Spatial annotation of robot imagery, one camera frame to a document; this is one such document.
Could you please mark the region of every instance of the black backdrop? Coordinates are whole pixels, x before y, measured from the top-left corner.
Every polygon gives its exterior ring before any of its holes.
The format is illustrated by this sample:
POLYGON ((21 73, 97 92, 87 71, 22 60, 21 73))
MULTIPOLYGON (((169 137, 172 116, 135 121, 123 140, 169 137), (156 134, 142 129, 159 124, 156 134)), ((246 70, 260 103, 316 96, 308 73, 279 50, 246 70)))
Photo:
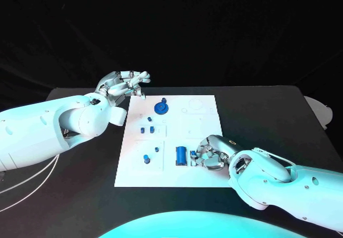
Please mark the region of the black backdrop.
POLYGON ((96 87, 116 70, 146 70, 148 87, 296 85, 332 106, 338 131, 338 5, 16 0, 0 15, 2 109, 44 101, 55 87, 96 87))

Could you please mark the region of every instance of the white cable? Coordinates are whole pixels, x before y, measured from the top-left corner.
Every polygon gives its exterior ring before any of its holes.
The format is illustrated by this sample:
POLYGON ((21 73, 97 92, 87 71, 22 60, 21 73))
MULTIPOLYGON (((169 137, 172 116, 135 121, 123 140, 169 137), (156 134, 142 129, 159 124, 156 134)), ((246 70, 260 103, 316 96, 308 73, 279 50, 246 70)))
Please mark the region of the white cable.
POLYGON ((6 190, 3 190, 3 191, 0 192, 0 194, 5 193, 5 192, 8 192, 9 190, 12 190, 14 188, 16 188, 18 186, 21 186, 21 185, 22 185, 24 183, 26 183, 31 179, 34 179, 34 178, 48 169, 48 167, 52 165, 52 163, 54 163, 54 161, 57 160, 57 158, 58 158, 58 156, 55 156, 55 158, 54 158, 54 160, 51 161, 51 163, 48 164, 48 166, 47 166, 28 180, 25 180, 24 182, 21 182, 18 185, 9 187, 6 190))
POLYGON ((21 203, 21 202, 34 194, 34 192, 41 188, 41 186, 44 185, 47 179, 50 178, 50 176, 51 176, 51 174, 52 174, 52 171, 54 171, 54 169, 55 169, 58 160, 60 160, 60 155, 57 155, 57 160, 55 160, 55 164, 54 164, 52 170, 51 170, 51 172, 50 172, 47 178, 45 178, 44 182, 39 184, 38 188, 32 191, 32 193, 31 193, 22 200, 19 200, 15 204, 12 204, 12 205, 8 206, 5 209, 2 209, 0 212, 3 212, 3 211, 8 210, 11 207, 14 207, 18 203, 21 203))

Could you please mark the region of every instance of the white board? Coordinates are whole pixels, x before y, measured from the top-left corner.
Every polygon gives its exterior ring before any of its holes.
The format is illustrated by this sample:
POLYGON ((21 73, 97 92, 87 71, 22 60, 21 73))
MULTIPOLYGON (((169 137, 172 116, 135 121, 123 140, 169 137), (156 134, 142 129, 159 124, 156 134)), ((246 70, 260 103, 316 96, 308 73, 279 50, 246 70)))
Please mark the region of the white board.
POLYGON ((212 134, 222 135, 214 95, 148 96, 146 100, 132 97, 114 186, 230 187, 228 167, 214 172, 191 163, 191 150, 197 150, 212 134), (155 112, 162 98, 169 105, 165 115, 155 112), (179 146, 186 147, 186 166, 176 165, 179 146))

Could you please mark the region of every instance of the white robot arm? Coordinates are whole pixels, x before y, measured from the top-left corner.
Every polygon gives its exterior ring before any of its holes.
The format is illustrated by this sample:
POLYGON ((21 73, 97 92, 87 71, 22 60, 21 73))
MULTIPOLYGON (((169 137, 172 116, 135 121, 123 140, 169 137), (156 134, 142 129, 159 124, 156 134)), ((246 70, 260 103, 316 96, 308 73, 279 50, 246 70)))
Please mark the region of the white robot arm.
POLYGON ((230 185, 250 206, 264 210, 276 205, 300 220, 343 232, 342 173, 296 165, 259 148, 244 150, 220 135, 201 142, 191 159, 212 171, 230 165, 230 185))
POLYGON ((96 92, 14 108, 0 113, 0 171, 34 165, 100 136, 109 122, 122 126, 127 111, 117 107, 126 96, 146 99, 139 86, 150 75, 110 73, 96 92))

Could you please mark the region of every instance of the black tabletop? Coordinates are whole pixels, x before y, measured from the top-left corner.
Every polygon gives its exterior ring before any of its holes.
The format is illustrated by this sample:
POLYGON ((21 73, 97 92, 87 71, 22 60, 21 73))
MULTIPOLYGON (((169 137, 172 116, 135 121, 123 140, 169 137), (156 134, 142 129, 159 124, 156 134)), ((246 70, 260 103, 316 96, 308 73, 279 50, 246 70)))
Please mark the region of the black tabletop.
MULTIPOLYGON (((58 88, 48 100, 93 91, 58 88)), ((260 147, 300 165, 343 172, 342 159, 296 87, 146 88, 145 92, 148 97, 215 95, 224 136, 247 149, 260 147)), ((129 109, 129 103, 126 99, 120 106, 129 109)), ((100 137, 61 154, 41 189, 0 213, 0 237, 94 238, 140 217, 182 210, 244 216, 308 237, 341 237, 276 206, 254 209, 231 188, 114 187, 124 128, 110 124, 100 137)), ((8 171, 0 190, 32 176, 50 161, 8 171)), ((0 195, 0 209, 31 193, 48 172, 0 195)))

